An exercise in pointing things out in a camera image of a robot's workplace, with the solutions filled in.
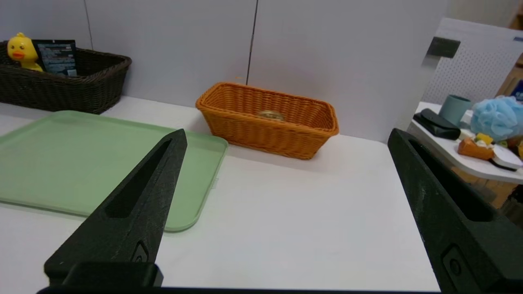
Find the table surface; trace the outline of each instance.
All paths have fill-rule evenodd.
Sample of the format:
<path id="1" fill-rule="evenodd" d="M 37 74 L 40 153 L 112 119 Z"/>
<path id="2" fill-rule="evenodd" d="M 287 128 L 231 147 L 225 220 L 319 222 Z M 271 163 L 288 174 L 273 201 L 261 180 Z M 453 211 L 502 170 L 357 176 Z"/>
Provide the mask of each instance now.
<path id="1" fill-rule="evenodd" d="M 425 108 L 429 108 L 435 113 L 438 113 L 441 105 L 420 102 L 418 109 L 416 109 L 416 113 L 422 111 Z M 461 142 L 460 140 L 448 140 L 435 137 L 419 123 L 414 121 L 414 119 L 412 120 L 412 123 L 416 127 L 416 134 L 420 134 L 422 136 L 421 139 L 424 139 L 424 141 L 430 143 L 433 147 L 436 148 L 437 151 L 439 151 L 445 158 L 447 158 L 459 169 L 473 176 L 484 179 L 523 184 L 523 168 L 520 168 L 515 172 L 511 172 L 502 168 L 498 168 L 488 161 L 458 154 L 458 145 L 459 142 Z"/>
<path id="2" fill-rule="evenodd" d="M 0 104 L 0 135 L 47 115 Z M 194 108 L 132 97 L 103 115 L 209 132 Z M 0 292 L 44 288 L 83 220 L 0 203 Z M 343 135 L 310 161 L 230 146 L 200 220 L 165 233 L 156 263 L 163 286 L 439 290 L 387 146 Z"/>

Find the tray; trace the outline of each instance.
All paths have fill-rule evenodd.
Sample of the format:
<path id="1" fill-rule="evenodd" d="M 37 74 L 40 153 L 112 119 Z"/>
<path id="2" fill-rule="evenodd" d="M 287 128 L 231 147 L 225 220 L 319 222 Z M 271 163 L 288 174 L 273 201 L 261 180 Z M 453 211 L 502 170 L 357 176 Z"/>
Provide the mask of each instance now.
<path id="1" fill-rule="evenodd" d="M 173 129 L 59 111 L 0 137 L 0 200 L 88 216 Z M 186 132 L 166 231 L 198 220 L 228 143 Z"/>

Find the white wall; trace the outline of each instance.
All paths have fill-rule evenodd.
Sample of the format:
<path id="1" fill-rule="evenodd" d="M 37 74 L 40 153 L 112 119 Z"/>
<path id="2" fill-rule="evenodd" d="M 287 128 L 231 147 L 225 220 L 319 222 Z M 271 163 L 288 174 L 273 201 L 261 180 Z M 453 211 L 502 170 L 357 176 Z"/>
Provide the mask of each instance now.
<path id="1" fill-rule="evenodd" d="M 126 95 L 193 107 L 217 82 L 245 83 L 256 0 L 86 4 L 94 50 L 133 59 Z"/>
<path id="2" fill-rule="evenodd" d="M 520 0 L 450 0 L 446 17 L 506 28 L 519 3 Z"/>
<path id="3" fill-rule="evenodd" d="M 260 0 L 249 85 L 331 103 L 341 134 L 386 141 L 413 108 L 443 0 Z"/>
<path id="4" fill-rule="evenodd" d="M 0 0 L 0 34 L 130 56 L 126 95 L 193 106 L 245 83 L 256 0 Z M 249 84 L 336 108 L 342 134 L 385 141 L 446 0 L 259 0 Z"/>
<path id="5" fill-rule="evenodd" d="M 32 39 L 73 39 L 91 49 L 83 0 L 0 0 L 0 40 L 18 32 Z"/>

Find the duck beak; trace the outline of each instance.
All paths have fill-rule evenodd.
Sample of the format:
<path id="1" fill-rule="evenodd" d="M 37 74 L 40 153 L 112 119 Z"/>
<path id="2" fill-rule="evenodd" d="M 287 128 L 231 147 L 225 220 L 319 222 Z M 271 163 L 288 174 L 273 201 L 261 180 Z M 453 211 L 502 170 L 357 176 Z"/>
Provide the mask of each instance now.
<path id="1" fill-rule="evenodd" d="M 22 51 L 15 51 L 13 52 L 13 57 L 15 59 L 24 59 L 26 55 Z"/>

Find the yellow rubber duck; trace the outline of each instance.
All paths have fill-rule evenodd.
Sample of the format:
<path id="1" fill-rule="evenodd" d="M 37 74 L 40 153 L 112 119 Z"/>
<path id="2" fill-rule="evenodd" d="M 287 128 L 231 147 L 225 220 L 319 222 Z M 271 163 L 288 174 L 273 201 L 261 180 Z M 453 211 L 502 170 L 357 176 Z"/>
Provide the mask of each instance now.
<path id="1" fill-rule="evenodd" d="M 19 32 L 7 43 L 7 55 L 19 61 L 23 68 L 42 72 L 42 68 L 36 63 L 38 54 L 33 46 L 31 39 Z"/>

